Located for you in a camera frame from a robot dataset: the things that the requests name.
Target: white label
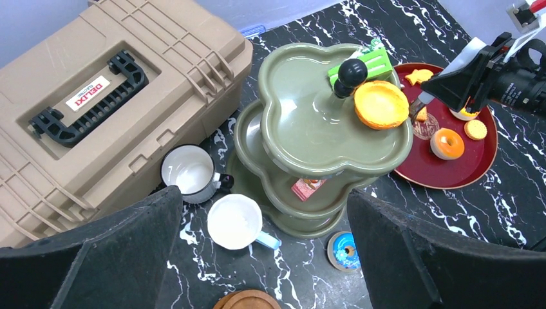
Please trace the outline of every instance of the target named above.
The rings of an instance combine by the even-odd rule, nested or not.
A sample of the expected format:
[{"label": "white label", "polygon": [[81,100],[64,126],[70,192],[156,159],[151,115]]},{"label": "white label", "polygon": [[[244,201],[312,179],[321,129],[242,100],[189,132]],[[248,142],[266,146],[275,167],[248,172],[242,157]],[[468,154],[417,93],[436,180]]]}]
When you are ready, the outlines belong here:
[{"label": "white label", "polygon": [[105,79],[104,76],[99,76],[91,84],[85,86],[78,93],[66,101],[66,105],[72,108],[73,111],[77,111],[82,108],[92,98],[96,97],[104,88],[108,87],[110,82]]}]

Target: pink box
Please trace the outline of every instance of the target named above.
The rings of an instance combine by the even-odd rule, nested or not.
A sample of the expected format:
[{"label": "pink box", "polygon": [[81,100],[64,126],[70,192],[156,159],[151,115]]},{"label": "pink box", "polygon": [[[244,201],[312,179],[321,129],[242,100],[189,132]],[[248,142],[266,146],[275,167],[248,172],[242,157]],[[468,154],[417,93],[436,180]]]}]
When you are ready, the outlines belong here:
[{"label": "pink box", "polygon": [[315,193],[326,182],[325,179],[311,180],[300,178],[293,186],[292,191],[301,201],[307,201],[309,196]]}]

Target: toolbox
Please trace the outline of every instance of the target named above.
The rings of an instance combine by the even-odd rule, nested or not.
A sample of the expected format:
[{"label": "toolbox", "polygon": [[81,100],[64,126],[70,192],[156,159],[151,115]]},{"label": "toolbox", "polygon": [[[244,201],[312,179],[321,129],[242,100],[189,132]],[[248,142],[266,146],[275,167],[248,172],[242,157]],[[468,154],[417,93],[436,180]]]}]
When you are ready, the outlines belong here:
[{"label": "toolbox", "polygon": [[123,209],[239,106],[252,44],[192,0],[100,0],[0,70],[0,247]]}]

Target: cup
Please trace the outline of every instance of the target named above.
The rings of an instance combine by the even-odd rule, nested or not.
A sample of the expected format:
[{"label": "cup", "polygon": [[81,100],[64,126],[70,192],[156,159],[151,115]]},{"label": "cup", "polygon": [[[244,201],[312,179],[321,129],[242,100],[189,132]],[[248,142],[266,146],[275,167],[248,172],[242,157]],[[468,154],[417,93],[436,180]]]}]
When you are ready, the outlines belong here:
[{"label": "cup", "polygon": [[207,217],[212,240],[229,250],[247,247],[253,241],[277,250],[280,240],[262,232],[261,209],[251,198],[242,194],[228,194],[220,198]]},{"label": "cup", "polygon": [[166,185],[176,185],[183,201],[203,203],[220,188],[231,189],[234,179],[217,173],[214,160],[197,145],[182,145],[170,150],[161,163],[161,179]]}]

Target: red round tray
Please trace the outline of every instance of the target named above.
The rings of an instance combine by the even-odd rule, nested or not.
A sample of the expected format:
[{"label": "red round tray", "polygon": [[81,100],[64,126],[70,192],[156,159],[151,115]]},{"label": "red round tray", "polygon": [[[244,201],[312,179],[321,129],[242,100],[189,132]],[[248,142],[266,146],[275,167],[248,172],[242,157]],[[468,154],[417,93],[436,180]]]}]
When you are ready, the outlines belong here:
[{"label": "red round tray", "polygon": [[[442,68],[426,63],[407,63],[395,67],[410,103],[419,96],[421,89],[418,84],[412,86],[405,76],[421,69],[431,70],[434,74],[442,71]],[[493,164],[498,145],[496,124],[489,108],[484,108],[477,118],[487,127],[487,136],[480,141],[466,136],[465,122],[455,118],[439,100],[435,99],[427,105],[427,113],[425,123],[416,121],[413,126],[413,147],[395,172],[410,182],[433,189],[457,189],[480,179]],[[452,129],[462,137],[465,151],[459,159],[446,161],[432,153],[430,138],[441,127]]]}]

